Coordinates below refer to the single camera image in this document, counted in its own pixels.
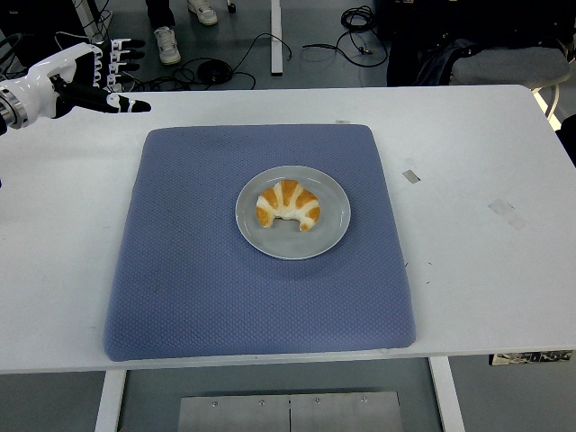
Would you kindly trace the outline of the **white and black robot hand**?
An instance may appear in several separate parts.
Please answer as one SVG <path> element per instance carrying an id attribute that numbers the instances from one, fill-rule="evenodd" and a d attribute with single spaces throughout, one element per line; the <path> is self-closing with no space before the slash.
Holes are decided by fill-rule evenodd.
<path id="1" fill-rule="evenodd" d="M 13 88 L 21 104 L 19 123 L 56 119 L 77 106 L 100 113 L 149 112 L 149 103 L 110 90 L 119 82 L 121 68 L 144 56 L 143 46 L 142 40 L 133 39 L 81 42 L 36 63 Z"/>

